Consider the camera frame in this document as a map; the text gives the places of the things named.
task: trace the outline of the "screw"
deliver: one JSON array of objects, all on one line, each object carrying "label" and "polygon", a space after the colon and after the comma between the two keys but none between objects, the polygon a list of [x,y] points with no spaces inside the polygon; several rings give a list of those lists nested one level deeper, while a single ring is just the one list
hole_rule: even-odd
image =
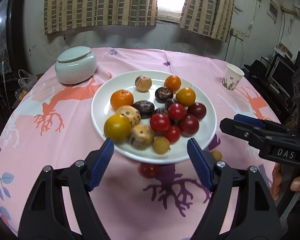
[{"label": "screw", "polygon": [[258,168],[255,167],[255,166],[251,166],[251,167],[249,168],[249,170],[252,171],[253,173],[255,173],[255,172],[258,171]]},{"label": "screw", "polygon": [[43,171],[44,172],[51,171],[51,166],[50,165],[44,166]]},{"label": "screw", "polygon": [[217,162],[217,166],[218,166],[219,168],[223,168],[223,167],[226,166],[226,163],[223,162],[223,161],[218,161],[218,162]]},{"label": "screw", "polygon": [[82,167],[84,165],[84,161],[83,160],[79,160],[75,162],[75,166],[76,167]]}]

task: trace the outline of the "paper cup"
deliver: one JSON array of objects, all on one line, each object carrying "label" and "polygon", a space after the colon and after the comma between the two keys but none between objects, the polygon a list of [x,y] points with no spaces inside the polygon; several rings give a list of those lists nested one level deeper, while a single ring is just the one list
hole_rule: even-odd
[{"label": "paper cup", "polygon": [[222,85],[228,90],[234,90],[243,76],[244,72],[240,68],[228,63]]}]

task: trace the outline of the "round table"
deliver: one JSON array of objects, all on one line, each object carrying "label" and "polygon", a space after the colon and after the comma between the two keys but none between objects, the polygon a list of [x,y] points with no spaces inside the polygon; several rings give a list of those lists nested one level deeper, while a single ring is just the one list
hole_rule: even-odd
[{"label": "round table", "polygon": [[[94,93],[109,78],[133,70],[158,70],[183,77],[197,85],[212,101],[218,124],[245,114],[278,122],[268,104],[245,79],[234,91],[222,77],[226,62],[156,49],[92,49],[98,69],[92,78],[65,86],[52,66],[25,96],[0,137],[0,216],[17,235],[21,214],[39,173],[45,165],[69,167],[99,149],[103,140],[94,129],[90,104]],[[217,129],[208,147],[222,153],[233,168],[257,166],[271,185],[274,163],[258,157],[247,142]],[[190,161],[162,166],[155,179],[142,177],[140,163],[115,152],[99,187],[90,197],[112,240],[188,239],[198,226],[210,199]],[[232,195],[221,232],[229,230],[237,190]],[[70,227],[80,233],[68,188],[63,188]]]}]

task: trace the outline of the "white plate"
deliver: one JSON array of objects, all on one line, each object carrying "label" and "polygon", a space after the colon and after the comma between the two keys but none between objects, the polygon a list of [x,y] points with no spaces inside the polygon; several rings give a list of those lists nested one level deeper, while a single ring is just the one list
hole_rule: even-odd
[{"label": "white plate", "polygon": [[[142,93],[136,89],[134,82],[135,79],[140,75],[146,75],[152,79],[152,87],[149,92]],[[91,103],[92,122],[100,136],[106,140],[106,137],[103,134],[103,125],[106,120],[115,112],[110,105],[110,98],[114,92],[120,89],[126,89],[133,94],[134,102],[148,100],[154,103],[155,109],[164,107],[164,104],[158,103],[155,100],[154,93],[159,87],[163,86],[165,79],[170,75],[170,73],[160,71],[138,70],[121,74],[104,83],[95,93]],[[216,133],[216,111],[205,93],[203,93],[191,82],[183,78],[180,79],[181,88],[192,88],[196,93],[195,101],[204,104],[207,108],[207,115],[200,121],[199,131],[193,136],[197,140],[200,147],[205,149],[212,141]],[[149,118],[141,120],[141,124],[149,125],[149,122]],[[114,149],[136,161],[154,164],[171,164],[189,159],[189,155],[187,153],[188,140],[189,138],[181,136],[175,144],[170,146],[171,150],[164,155],[156,154],[152,147],[148,147],[146,150],[137,150],[128,143],[115,145]]]}]

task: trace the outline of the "curtain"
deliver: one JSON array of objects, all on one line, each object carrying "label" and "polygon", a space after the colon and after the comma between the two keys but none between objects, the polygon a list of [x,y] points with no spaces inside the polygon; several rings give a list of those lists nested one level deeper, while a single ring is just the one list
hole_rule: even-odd
[{"label": "curtain", "polygon": [[227,41],[233,8],[234,0],[186,0],[179,27]]},{"label": "curtain", "polygon": [[44,0],[45,34],[97,25],[156,25],[157,0]]}]

